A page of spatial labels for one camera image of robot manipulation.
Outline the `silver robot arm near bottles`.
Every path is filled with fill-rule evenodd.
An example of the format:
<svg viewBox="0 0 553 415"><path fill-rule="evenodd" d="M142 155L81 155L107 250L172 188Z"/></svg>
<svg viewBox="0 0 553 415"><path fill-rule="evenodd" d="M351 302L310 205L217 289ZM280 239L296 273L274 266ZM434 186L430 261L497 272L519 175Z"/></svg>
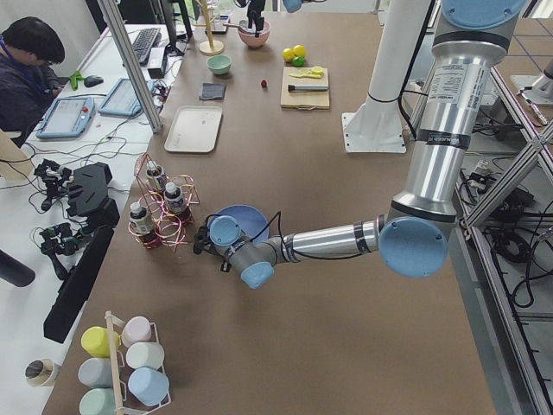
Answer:
<svg viewBox="0 0 553 415"><path fill-rule="evenodd" d="M206 220L195 253L210 252L234 267L252 289L277 264L351 259L379 252L410 278L438 271L448 254L456 212L452 196L492 67L503 60L523 8L520 1L445 1L435 32L435 70L402 192L387 214L367 222L279 235L258 241L228 215Z"/></svg>

